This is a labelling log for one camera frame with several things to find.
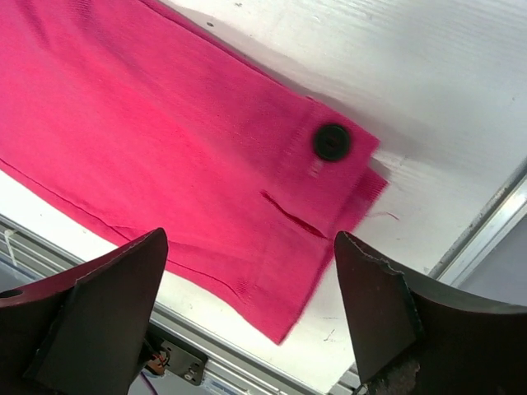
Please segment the magenta trousers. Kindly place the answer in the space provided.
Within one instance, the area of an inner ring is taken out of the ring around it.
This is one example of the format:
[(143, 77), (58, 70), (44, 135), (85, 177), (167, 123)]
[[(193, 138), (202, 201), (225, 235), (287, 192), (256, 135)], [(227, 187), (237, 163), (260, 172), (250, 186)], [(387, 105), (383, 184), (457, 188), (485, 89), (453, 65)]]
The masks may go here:
[(2, 170), (111, 243), (163, 228), (167, 269), (275, 343), (385, 189), (378, 145), (157, 1), (1, 4)]

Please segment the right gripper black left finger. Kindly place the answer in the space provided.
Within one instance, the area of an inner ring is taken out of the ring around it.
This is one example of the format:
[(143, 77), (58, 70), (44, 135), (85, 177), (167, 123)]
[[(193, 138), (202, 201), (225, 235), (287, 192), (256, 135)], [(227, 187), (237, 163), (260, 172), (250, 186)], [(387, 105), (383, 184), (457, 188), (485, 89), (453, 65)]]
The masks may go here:
[(125, 394), (166, 265), (155, 229), (1, 294), (3, 394)]

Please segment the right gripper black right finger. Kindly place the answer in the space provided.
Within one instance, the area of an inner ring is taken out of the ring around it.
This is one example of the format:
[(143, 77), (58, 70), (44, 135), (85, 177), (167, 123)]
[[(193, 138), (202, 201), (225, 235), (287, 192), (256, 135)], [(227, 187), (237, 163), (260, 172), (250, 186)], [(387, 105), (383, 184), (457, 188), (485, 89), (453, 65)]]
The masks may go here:
[(473, 295), (334, 241), (361, 394), (523, 394), (526, 309)]

